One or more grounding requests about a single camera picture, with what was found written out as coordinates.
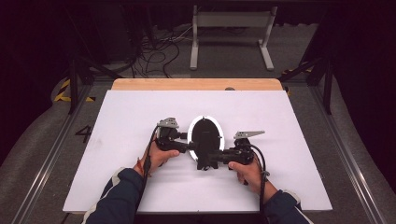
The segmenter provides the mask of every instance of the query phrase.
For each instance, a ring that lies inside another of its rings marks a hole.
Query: person's right hand
[[[253,162],[249,165],[230,161],[228,166],[236,171],[238,180],[241,184],[244,184],[246,180],[250,190],[260,195],[260,188],[262,186],[262,170],[257,157],[254,157]]]

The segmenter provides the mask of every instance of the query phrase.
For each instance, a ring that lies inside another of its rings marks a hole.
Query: person's right arm
[[[260,195],[262,171],[257,158],[249,165],[235,161],[229,162],[228,165],[236,171],[241,184],[246,180],[250,190]],[[262,199],[265,215],[263,218],[268,218],[271,224],[313,223],[302,213],[297,195],[290,191],[277,190],[269,181],[265,182]]]

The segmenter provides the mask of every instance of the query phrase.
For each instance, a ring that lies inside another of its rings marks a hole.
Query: dark blue jacket
[[[108,181],[101,199],[84,216],[84,223],[134,223],[134,213],[143,178],[134,169],[121,168]],[[301,212],[300,199],[279,190],[265,205],[264,216],[271,224],[312,223]]]

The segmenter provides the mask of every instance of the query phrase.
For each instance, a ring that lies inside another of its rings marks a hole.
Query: white board
[[[85,212],[95,204],[113,173],[142,157],[161,119],[176,118],[178,130],[186,132],[201,115],[218,121],[225,148],[233,147],[237,131],[265,130],[249,140],[262,150],[270,181],[297,193],[304,210],[332,209],[284,91],[108,91],[64,211]],[[258,201],[227,165],[199,171],[185,153],[148,179],[138,212],[256,212]]]

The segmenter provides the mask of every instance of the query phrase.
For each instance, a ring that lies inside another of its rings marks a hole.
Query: person's left hand
[[[144,163],[147,157],[148,151],[145,151],[145,154],[142,159],[140,159],[140,164],[142,165],[142,168],[144,169]],[[168,162],[169,159],[174,158],[179,155],[179,151],[173,149],[169,151],[162,151],[158,148],[157,144],[155,143],[155,137],[154,140],[152,140],[150,151],[150,160],[151,160],[151,167],[149,169],[149,173],[152,174],[154,173],[159,166],[162,164],[165,164]],[[134,166],[134,169],[143,176],[144,170],[140,170],[137,165]]]

